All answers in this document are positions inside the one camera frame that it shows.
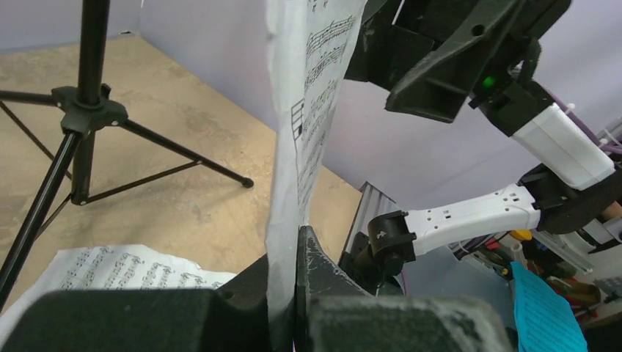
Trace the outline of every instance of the black music stand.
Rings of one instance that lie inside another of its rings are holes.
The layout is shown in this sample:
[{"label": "black music stand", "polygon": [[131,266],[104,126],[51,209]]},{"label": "black music stand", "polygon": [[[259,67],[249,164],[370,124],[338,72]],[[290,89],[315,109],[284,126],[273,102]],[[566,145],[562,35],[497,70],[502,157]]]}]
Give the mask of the black music stand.
[{"label": "black music stand", "polygon": [[[13,242],[9,254],[2,265],[2,269],[0,269],[0,309],[7,301],[15,280],[32,248],[32,244],[69,201],[76,205],[85,205],[196,165],[206,166],[240,182],[246,188],[253,187],[253,181],[250,178],[241,176],[129,120],[125,107],[113,100],[109,100],[110,87],[101,83],[109,9],[110,0],[82,1],[80,64],[77,87],[54,88],[51,95],[0,91],[0,109],[6,112],[11,120],[52,159],[52,164],[43,180],[43,184],[34,198],[17,238]],[[65,112],[65,116],[61,121],[61,128],[65,137],[56,155],[52,155],[43,146],[37,137],[7,108],[3,101],[56,106]],[[185,156],[191,161],[127,185],[90,196],[89,184],[95,132],[107,126],[124,128],[144,139]],[[68,171],[72,159],[73,174]],[[54,197],[59,190],[62,178],[65,175],[71,180],[71,193],[44,223]]]}]

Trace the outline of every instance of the paper page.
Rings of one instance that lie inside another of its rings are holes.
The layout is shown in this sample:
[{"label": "paper page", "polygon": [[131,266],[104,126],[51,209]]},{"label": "paper page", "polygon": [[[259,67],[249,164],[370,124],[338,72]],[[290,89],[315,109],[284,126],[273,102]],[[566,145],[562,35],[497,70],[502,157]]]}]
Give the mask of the paper page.
[{"label": "paper page", "polygon": [[286,332],[284,317],[293,299],[298,228],[308,222],[365,0],[268,0],[267,5],[268,68],[279,120],[266,236],[268,319],[276,342]]},{"label": "paper page", "polygon": [[234,276],[201,270],[190,260],[143,245],[58,251],[37,282],[0,317],[0,345],[26,309],[54,290],[216,289]]},{"label": "paper page", "polygon": [[586,352],[588,344],[570,304],[542,279],[512,262],[514,319],[524,352]]}]

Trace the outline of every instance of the cable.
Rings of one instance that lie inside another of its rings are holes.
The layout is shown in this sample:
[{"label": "cable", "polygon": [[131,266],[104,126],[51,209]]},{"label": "cable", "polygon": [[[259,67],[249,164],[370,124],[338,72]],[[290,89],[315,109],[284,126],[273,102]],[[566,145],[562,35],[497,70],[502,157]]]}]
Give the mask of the cable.
[{"label": "cable", "polygon": [[485,243],[486,246],[492,246],[495,243],[499,243],[499,241],[501,241],[505,236],[509,235],[509,232],[504,233],[503,235],[501,235],[501,237],[499,238],[495,238],[494,240]]},{"label": "cable", "polygon": [[607,137],[609,137],[611,139],[611,142],[607,143],[607,145],[613,146],[614,144],[616,144],[618,147],[622,147],[622,144],[620,142],[618,142],[618,138],[613,136],[611,134],[611,132],[609,132],[606,128],[603,129],[603,132],[604,132],[604,134],[607,135]]},{"label": "cable", "polygon": [[453,255],[456,259],[461,260],[467,255],[473,253],[479,246],[483,245],[494,236],[495,234],[476,237],[469,240],[464,245],[462,245],[462,242],[458,242],[458,248],[454,250]]},{"label": "cable", "polygon": [[527,47],[527,55],[523,60],[521,72],[516,80],[519,84],[527,84],[531,82],[533,73],[538,66],[538,59],[540,58],[541,53],[542,47],[540,46],[540,43],[537,39],[532,38],[529,46]]}]

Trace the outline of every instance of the blue paper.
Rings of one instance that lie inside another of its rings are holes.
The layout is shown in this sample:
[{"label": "blue paper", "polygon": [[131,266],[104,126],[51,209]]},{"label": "blue paper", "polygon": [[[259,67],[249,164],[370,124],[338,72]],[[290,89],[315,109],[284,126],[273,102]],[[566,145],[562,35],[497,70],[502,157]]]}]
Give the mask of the blue paper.
[{"label": "blue paper", "polygon": [[588,344],[570,304],[542,279],[512,262],[514,319],[524,352],[586,352]]}]

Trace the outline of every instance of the workbench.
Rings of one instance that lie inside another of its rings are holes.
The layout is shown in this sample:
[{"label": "workbench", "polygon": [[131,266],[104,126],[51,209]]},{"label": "workbench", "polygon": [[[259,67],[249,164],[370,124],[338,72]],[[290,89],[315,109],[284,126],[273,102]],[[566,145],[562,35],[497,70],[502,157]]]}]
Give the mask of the workbench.
[{"label": "workbench", "polygon": [[[78,46],[0,55],[0,89],[49,94],[76,85]],[[69,204],[34,244],[8,308],[60,249],[140,243],[193,260],[211,271],[238,273],[264,252],[276,134],[140,37],[109,40],[103,82],[130,118],[251,177],[255,187],[194,167],[84,207]],[[62,140],[62,111],[7,103],[53,153]],[[92,194],[181,165],[187,160],[121,128],[97,135]],[[49,159],[0,111],[0,257],[4,259]],[[52,210],[70,191],[64,180]],[[322,169],[310,224],[337,261],[360,192]]]}]

